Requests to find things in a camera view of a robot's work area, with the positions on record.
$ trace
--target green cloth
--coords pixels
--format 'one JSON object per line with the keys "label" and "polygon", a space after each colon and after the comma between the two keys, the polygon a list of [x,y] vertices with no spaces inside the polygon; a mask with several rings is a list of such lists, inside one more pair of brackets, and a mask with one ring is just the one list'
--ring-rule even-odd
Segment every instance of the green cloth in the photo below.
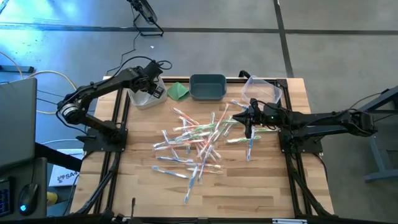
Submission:
{"label": "green cloth", "polygon": [[175,101],[183,101],[189,96],[189,90],[181,83],[176,82],[167,90],[168,96]]}

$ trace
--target yellow cable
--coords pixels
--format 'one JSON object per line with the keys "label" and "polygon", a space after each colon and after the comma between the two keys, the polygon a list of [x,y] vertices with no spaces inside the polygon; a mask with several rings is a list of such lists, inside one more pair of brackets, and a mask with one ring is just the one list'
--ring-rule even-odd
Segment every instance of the yellow cable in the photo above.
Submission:
{"label": "yellow cable", "polygon": [[[4,55],[6,58],[8,58],[8,59],[17,67],[18,72],[19,72],[19,75],[21,76],[21,80],[23,80],[23,79],[24,79],[24,76],[23,76],[22,71],[21,71],[21,68],[19,68],[18,64],[17,64],[13,59],[11,59],[10,57],[8,57],[5,53],[0,52],[0,54]],[[71,86],[73,87],[73,89],[76,90],[75,84],[74,84],[66,75],[64,75],[64,74],[62,74],[62,73],[60,73],[60,72],[56,72],[56,71],[51,71],[51,70],[39,71],[39,72],[35,72],[35,73],[29,75],[29,76],[26,77],[26,78],[32,78],[32,77],[34,77],[34,76],[36,76],[36,75],[38,75],[38,74],[42,74],[42,73],[54,73],[54,74],[60,75],[60,76],[62,76],[63,78],[65,78],[66,80],[68,80],[68,82],[71,84]],[[46,112],[46,111],[39,111],[39,110],[36,110],[36,112],[42,113],[42,114],[55,114],[55,113],[56,113],[56,112]]]}

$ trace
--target clear plastic container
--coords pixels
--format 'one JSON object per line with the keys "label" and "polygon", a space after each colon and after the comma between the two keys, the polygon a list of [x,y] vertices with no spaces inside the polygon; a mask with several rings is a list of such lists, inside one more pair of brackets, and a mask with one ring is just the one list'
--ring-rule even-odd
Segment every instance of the clear plastic container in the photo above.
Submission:
{"label": "clear plastic container", "polygon": [[242,89],[242,100],[246,103],[250,103],[250,98],[255,98],[265,103],[277,103],[281,96],[281,89],[255,75],[250,76]]}
{"label": "clear plastic container", "polygon": [[127,90],[129,93],[131,103],[137,107],[139,110],[144,110],[146,108],[150,108],[151,106],[155,106],[161,102],[167,100],[167,90],[164,85],[163,79],[159,77],[159,81],[157,82],[158,86],[164,89],[162,96],[158,99],[149,93],[143,91],[137,91],[134,93],[132,90]]}

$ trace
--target concrete floor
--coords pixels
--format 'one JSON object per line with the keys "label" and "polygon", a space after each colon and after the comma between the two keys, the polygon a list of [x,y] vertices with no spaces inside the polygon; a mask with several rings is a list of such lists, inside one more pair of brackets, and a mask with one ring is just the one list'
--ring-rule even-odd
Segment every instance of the concrete floor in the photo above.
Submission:
{"label": "concrete floor", "polygon": [[[277,29],[272,0],[150,0],[164,27]],[[286,29],[398,30],[397,1],[388,0],[280,0]],[[30,1],[10,0],[0,22],[76,26],[131,27],[126,1]],[[20,65],[67,74],[76,85],[102,78],[117,66],[121,54],[132,49],[135,32],[67,32],[0,30],[0,50]],[[287,35],[294,77],[302,77],[314,113],[342,110],[355,101],[398,84],[396,35]],[[170,60],[173,69],[164,75],[222,73],[235,77],[247,70],[259,77],[286,77],[279,34],[166,33],[163,38],[139,37],[133,55]],[[84,60],[77,60],[84,55]],[[143,65],[135,61],[130,66]],[[0,64],[9,64],[0,58]],[[0,81],[18,79],[0,74]],[[55,75],[38,77],[39,89],[64,95],[72,88]],[[59,98],[42,93],[53,102]],[[53,105],[38,102],[41,110]],[[382,147],[396,149],[391,136],[396,117],[379,123]],[[37,114],[37,142],[70,139],[79,132],[60,124],[56,117]],[[78,142],[54,144],[53,148],[81,147]],[[331,199],[337,215],[346,218],[397,222],[398,181],[363,182],[377,171],[365,138],[347,134],[322,140],[328,168]],[[65,205],[51,208],[59,215]]]}

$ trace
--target wooden tabletop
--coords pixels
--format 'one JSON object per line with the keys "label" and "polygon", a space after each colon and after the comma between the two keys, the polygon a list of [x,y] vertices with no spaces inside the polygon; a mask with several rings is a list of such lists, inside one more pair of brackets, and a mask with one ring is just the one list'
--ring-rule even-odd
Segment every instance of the wooden tabletop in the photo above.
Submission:
{"label": "wooden tabletop", "polygon": [[[310,113],[304,81],[288,78],[292,109]],[[187,176],[190,171],[176,162],[159,161],[155,156],[172,156],[170,151],[152,151],[152,145],[164,141],[161,130],[169,137],[181,135],[173,127],[182,125],[178,108],[201,124],[210,122],[210,113],[216,113],[216,121],[232,99],[241,101],[243,84],[228,84],[227,94],[218,102],[193,101],[187,98],[177,102],[170,98],[166,102],[146,110],[130,106],[127,119],[129,137],[122,153],[118,181],[114,195],[113,212],[129,215],[131,199],[136,198],[135,217],[224,217],[224,218],[291,218],[294,216],[287,178],[284,155],[280,152],[278,135],[262,133],[254,141],[252,158],[246,162],[246,143],[225,144],[225,139],[244,137],[244,126],[236,125],[227,138],[221,136],[217,149],[222,155],[223,175],[204,174],[203,184],[195,182],[188,203],[184,204],[188,180],[153,171],[151,166],[172,170]],[[112,117],[116,92],[98,99],[95,116],[102,120]],[[241,112],[241,108],[230,105],[226,115]],[[194,158],[196,152],[186,155],[185,148],[177,148],[180,157]],[[98,185],[103,152],[95,152],[83,161],[71,211],[77,211],[88,200]],[[321,162],[314,155],[303,154],[303,164],[309,189],[324,208],[333,213],[328,184]],[[300,206],[304,211],[301,191],[298,190]],[[106,205],[108,187],[105,189],[101,211]]]}

